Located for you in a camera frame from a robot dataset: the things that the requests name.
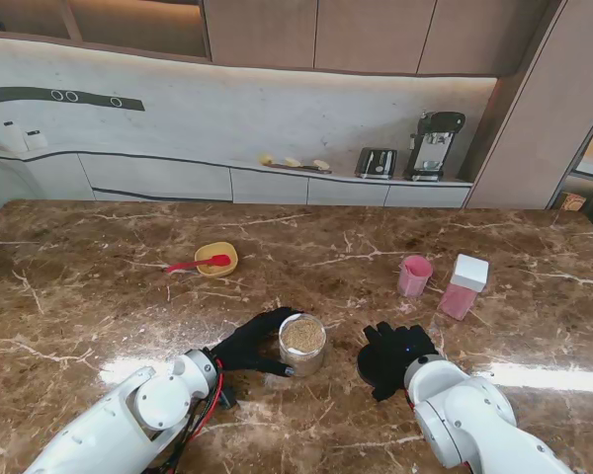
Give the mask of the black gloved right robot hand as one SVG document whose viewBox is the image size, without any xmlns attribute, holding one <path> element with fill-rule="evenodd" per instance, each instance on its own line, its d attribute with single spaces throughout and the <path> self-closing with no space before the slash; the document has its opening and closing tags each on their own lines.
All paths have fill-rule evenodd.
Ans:
<svg viewBox="0 0 593 474">
<path fill-rule="evenodd" d="M 413 361 L 438 354 L 419 325 L 393 329 L 381 321 L 365 327 L 364 334 L 368 343 L 359 352 L 357 367 L 363 380 L 373 387 L 372 396 L 377 402 L 404 387 L 404 375 Z"/>
</svg>

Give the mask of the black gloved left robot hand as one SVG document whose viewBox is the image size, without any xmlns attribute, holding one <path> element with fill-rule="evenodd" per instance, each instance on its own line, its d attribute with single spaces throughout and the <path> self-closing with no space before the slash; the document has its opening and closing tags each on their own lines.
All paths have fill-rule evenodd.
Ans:
<svg viewBox="0 0 593 474">
<path fill-rule="evenodd" d="M 298 310 L 291 307 L 279 307 L 260 313 L 212 348 L 211 354 L 226 371 L 255 370 L 281 377 L 292 377 L 295 371 L 291 366 L 280 360 L 261 356 L 259 346 L 278 332 L 289 317 L 298 313 Z"/>
</svg>

